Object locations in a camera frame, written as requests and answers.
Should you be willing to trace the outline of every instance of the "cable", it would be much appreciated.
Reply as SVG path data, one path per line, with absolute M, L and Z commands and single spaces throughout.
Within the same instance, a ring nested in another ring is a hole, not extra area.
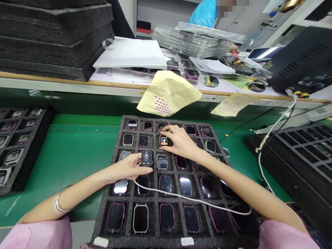
M 262 178 L 263 178 L 263 181 L 267 184 L 267 186 L 270 188 L 270 190 L 271 190 L 271 192 L 275 195 L 275 193 L 273 192 L 273 190 L 272 190 L 272 188 L 271 188 L 271 186 L 270 186 L 270 184 L 269 184 L 269 182 L 267 181 L 267 179 L 265 178 L 265 175 L 264 175 L 264 173 L 263 173 L 263 168 L 262 168 L 262 164 L 261 164 L 261 162 L 260 162 L 260 158 L 261 158 L 261 155 L 262 155 L 262 148 L 263 148 L 263 146 L 264 146 L 264 144 L 266 143 L 266 140 L 269 138 L 269 136 L 270 136 L 270 134 L 271 134 L 271 132 L 273 131 L 273 129 L 274 129 L 274 127 L 283 119 L 283 117 L 286 115 L 286 113 L 290 110 L 290 109 L 292 109 L 292 110 L 294 110 L 294 108 L 295 108 L 295 105 L 296 105 L 296 102 L 297 102 L 297 96 L 296 95 L 293 95 L 293 99 L 294 99 L 294 103 L 284 112 L 284 114 L 283 115 L 281 115 L 281 117 L 275 122 L 275 124 L 271 127 L 271 129 L 269 130 L 269 132 L 265 135 L 265 137 L 263 138 L 263 140 L 262 140 L 262 142 L 260 143 L 260 146 L 259 146 L 259 148 L 256 148 L 256 153 L 258 153 L 259 152 L 259 154 L 258 154 L 258 165 L 259 165 L 259 170 L 260 170 L 260 172 L 261 172 L 261 176 L 262 176 Z
M 134 183 L 137 186 L 139 186 L 139 187 L 141 187 L 143 189 L 146 189 L 146 190 L 156 191 L 156 192 L 160 192 L 160 193 L 167 194 L 167 195 L 173 195 L 173 196 L 181 197 L 181 198 L 184 198 L 184 199 L 187 199 L 187 200 L 190 200 L 190 201 L 194 201 L 194 202 L 201 202 L 201 203 L 204 203 L 204 204 L 206 204 L 208 206 L 211 206 L 211 207 L 214 207 L 214 208 L 217 208 L 217 209 L 222 209 L 222 210 L 230 211 L 232 213 L 236 213 L 236 214 L 240 214 L 240 215 L 250 215 L 251 212 L 252 212 L 252 208 L 251 207 L 250 207 L 249 212 L 247 212 L 247 213 L 240 213 L 240 212 L 237 212 L 237 211 L 234 211 L 234 210 L 231 210 L 231 209 L 227 209 L 227 208 L 224 208 L 224 207 L 215 206 L 215 205 L 207 203 L 205 201 L 201 201 L 201 200 L 197 200 L 197 199 L 191 199 L 191 198 L 183 196 L 183 195 L 173 194 L 173 193 L 165 192 L 165 191 L 162 191 L 162 190 L 157 190 L 155 188 L 147 188 L 147 187 L 144 187 L 144 186 L 138 184 L 136 182 L 136 180 L 134 180 Z
M 324 105 L 320 105 L 320 106 L 315 107 L 315 108 L 310 109 L 310 110 L 306 110 L 306 111 L 304 111 L 304 112 L 302 112 L 302 113 L 299 113 L 299 114 L 296 114 L 296 115 L 294 115 L 294 116 L 291 116 L 291 118 L 292 118 L 292 117 L 296 117 L 296 116 L 298 116 L 298 115 L 305 114 L 305 113 L 310 112 L 310 111 L 314 111 L 314 110 L 316 110 L 316 109 L 322 108 L 322 107 L 324 107 L 324 106 L 326 106 L 326 105 L 329 105 L 329 104 L 332 104 L 332 102 L 326 103 L 326 104 L 324 104 Z
M 229 137 L 229 135 L 231 135 L 231 134 L 232 134 L 234 131 L 236 131 L 237 129 L 239 129 L 239 128 L 241 128 L 242 126 L 244 126 L 244 125 L 246 125 L 246 124 L 248 124 L 248 123 L 250 123 L 250 122 L 256 120 L 257 118 L 260 118 L 260 117 L 264 116 L 265 114 L 268 114 L 270 111 L 273 111 L 273 110 L 276 109 L 276 108 L 277 108 L 277 107 L 273 107 L 273 108 L 267 110 L 266 112 L 263 112 L 261 115 L 258 115 L 257 117 L 254 117 L 254 118 L 250 119 L 249 121 L 245 122 L 244 124 L 241 124 L 240 126 L 236 127 L 236 128 L 235 128 L 234 130 L 232 130 L 230 133 L 226 134 L 226 136 L 220 141 L 220 143 L 221 143 L 223 140 L 225 140 L 225 138 Z
M 259 172 L 259 174 L 260 174 L 260 176 L 261 176 L 261 178 L 262 178 L 262 180 L 265 182 L 265 184 L 266 185 L 268 185 L 268 182 L 267 181 L 265 181 L 265 179 L 263 178 L 264 177 L 264 174 L 262 174 L 262 171 L 260 171 L 260 169 L 261 169 L 261 164 L 260 164 L 260 158 L 261 158 L 261 154 L 262 154 L 262 152 L 263 152 L 263 149 L 265 148 L 265 146 L 267 145 L 267 143 L 285 126 L 285 124 L 289 121 L 289 119 L 291 118 L 291 116 L 292 116 L 292 114 L 293 114 L 293 111 L 294 111 L 294 109 L 295 109 L 295 105 L 293 106 L 293 108 L 292 108 L 292 110 L 291 110 L 291 112 L 290 112 L 290 115 L 289 115 L 289 117 L 286 119 L 286 121 L 285 121 L 285 123 L 282 125 L 282 126 L 280 126 L 280 128 L 276 131 L 276 132 L 274 132 L 273 133 L 273 135 L 271 136 L 271 137 L 269 137 L 269 139 L 266 141 L 266 143 L 262 146 L 262 149 L 260 150 L 260 152 L 259 152 L 259 154 L 258 154 L 258 158 L 257 158 L 257 167 L 258 167 L 258 172 Z

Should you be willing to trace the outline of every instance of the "white label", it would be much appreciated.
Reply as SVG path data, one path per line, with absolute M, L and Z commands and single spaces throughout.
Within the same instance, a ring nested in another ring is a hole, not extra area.
M 94 239 L 93 244 L 106 248 L 108 246 L 108 239 L 97 237 Z
M 252 105 L 271 105 L 273 103 L 273 101 L 256 101 L 254 103 L 252 103 Z
M 193 246 L 194 239 L 192 237 L 181 238 L 181 244 L 182 246 Z

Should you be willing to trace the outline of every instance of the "forearm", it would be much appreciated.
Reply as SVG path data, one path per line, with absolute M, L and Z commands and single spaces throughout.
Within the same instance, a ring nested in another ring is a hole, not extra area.
M 262 216 L 308 233 L 301 218 L 289 206 L 250 178 L 213 158 L 204 150 L 195 154 L 194 161 L 205 166 L 227 183 L 237 195 Z
M 99 171 L 80 182 L 66 188 L 59 197 L 59 206 L 64 210 L 71 210 L 90 195 L 103 188 L 106 181 L 103 171 Z M 38 204 L 34 209 L 25 214 L 19 223 L 31 223 L 46 220 L 58 220 L 65 213 L 58 213 L 54 201 L 58 193 Z

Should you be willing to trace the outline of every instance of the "yellow paper envelope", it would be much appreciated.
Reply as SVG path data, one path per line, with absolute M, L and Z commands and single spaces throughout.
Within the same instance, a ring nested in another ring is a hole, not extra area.
M 181 76 L 171 71 L 158 71 L 137 109 L 169 117 L 201 97 L 201 92 Z
M 253 97 L 244 93 L 234 93 L 227 99 L 224 99 L 211 114 L 223 116 L 223 117 L 236 117 L 239 111 L 241 111 L 247 105 L 260 101 L 259 98 Z

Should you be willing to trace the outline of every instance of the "wooden shelf edge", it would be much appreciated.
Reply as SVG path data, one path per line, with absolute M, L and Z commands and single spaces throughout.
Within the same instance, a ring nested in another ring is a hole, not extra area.
M 57 78 L 50 78 L 50 77 L 44 77 L 44 76 L 34 76 L 34 75 L 27 75 L 27 74 L 8 73 L 8 72 L 0 72 L 0 78 L 94 85 L 94 86 L 108 86 L 108 87 L 137 89 L 137 90 L 147 90 L 149 87 L 148 85 L 140 85 L 140 84 L 106 82 L 106 81 L 96 81 L 96 80 L 90 80 L 88 82 L 84 82 L 84 81 L 65 80 L 65 79 L 57 79 Z M 216 95 L 216 96 L 230 96 L 233 94 L 233 92 L 220 92 L 220 91 L 213 91 L 213 90 L 200 90 L 200 92 L 205 95 Z M 288 97 L 288 96 L 271 96 L 271 95 L 261 95 L 261 94 L 250 94 L 250 95 L 260 98 L 260 99 L 284 100 L 284 101 L 292 100 L 292 98 Z M 299 102 L 311 102 L 311 103 L 328 103 L 329 102 L 329 100 L 321 100 L 321 99 L 299 99 L 298 101 Z

